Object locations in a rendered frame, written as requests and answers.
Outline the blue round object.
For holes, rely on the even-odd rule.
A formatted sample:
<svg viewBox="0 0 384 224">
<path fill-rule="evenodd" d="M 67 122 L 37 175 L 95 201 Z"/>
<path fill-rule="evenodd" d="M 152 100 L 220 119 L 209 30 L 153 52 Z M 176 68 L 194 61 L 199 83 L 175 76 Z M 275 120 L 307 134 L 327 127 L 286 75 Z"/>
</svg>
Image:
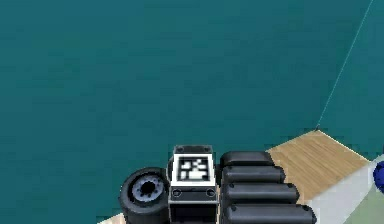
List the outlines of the blue round object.
<svg viewBox="0 0 384 224">
<path fill-rule="evenodd" d="M 377 163 L 373 171 L 373 179 L 376 188 L 384 194 L 384 161 Z"/>
</svg>

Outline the pale green cloth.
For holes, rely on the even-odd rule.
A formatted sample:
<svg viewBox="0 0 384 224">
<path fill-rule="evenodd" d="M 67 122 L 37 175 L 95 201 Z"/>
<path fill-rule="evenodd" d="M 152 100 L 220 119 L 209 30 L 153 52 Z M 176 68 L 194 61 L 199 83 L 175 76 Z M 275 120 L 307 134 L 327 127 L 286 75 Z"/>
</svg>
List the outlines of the pale green cloth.
<svg viewBox="0 0 384 224">
<path fill-rule="evenodd" d="M 372 187 L 343 224 L 384 224 L 384 194 Z"/>
</svg>

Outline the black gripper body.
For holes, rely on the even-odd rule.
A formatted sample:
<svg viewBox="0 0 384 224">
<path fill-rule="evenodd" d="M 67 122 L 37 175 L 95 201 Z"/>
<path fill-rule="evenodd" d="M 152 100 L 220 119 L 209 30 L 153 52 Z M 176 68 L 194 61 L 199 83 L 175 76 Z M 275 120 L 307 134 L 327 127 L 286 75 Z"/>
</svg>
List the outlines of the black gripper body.
<svg viewBox="0 0 384 224">
<path fill-rule="evenodd" d="M 169 224 L 168 186 L 164 168 L 147 167 L 132 173 L 119 193 L 126 224 Z"/>
</svg>

